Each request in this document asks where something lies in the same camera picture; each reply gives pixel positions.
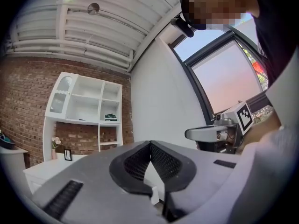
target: white wall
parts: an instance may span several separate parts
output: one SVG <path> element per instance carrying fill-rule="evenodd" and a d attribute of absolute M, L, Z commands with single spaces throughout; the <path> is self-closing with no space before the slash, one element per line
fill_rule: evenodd
<path fill-rule="evenodd" d="M 185 138 L 185 130 L 205 126 L 202 109 L 181 64 L 160 38 L 152 43 L 136 64 L 131 76 L 132 114 L 135 142 L 162 140 L 196 149 Z M 150 164 L 145 183 L 164 185 Z"/>
<path fill-rule="evenodd" d="M 246 35 L 250 40 L 252 40 L 256 45 L 258 44 L 258 38 L 256 35 L 256 24 L 254 19 L 250 19 L 246 22 L 240 23 L 235 27 L 237 30 Z"/>

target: dark hair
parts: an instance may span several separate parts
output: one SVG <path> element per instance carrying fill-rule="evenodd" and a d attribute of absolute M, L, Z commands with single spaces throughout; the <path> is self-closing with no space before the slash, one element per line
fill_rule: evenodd
<path fill-rule="evenodd" d="M 205 30 L 206 24 L 197 24 L 195 23 L 194 15 L 190 16 L 189 13 L 189 0 L 180 0 L 182 6 L 182 13 L 186 22 L 193 28 L 197 30 Z"/>

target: blue bowl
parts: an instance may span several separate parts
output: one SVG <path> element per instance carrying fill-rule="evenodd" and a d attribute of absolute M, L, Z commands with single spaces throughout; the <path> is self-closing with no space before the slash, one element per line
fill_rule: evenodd
<path fill-rule="evenodd" d="M 7 148 L 7 149 L 13 149 L 14 145 L 15 145 L 15 142 L 13 142 L 11 139 L 9 142 L 9 141 L 4 140 L 3 135 L 0 136 L 0 146 L 1 147 Z"/>

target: small plant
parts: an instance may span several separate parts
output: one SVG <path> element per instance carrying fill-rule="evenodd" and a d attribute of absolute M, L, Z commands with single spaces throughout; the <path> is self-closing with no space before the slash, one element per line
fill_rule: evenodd
<path fill-rule="evenodd" d="M 52 149 L 56 149 L 61 144 L 59 137 L 52 138 Z"/>

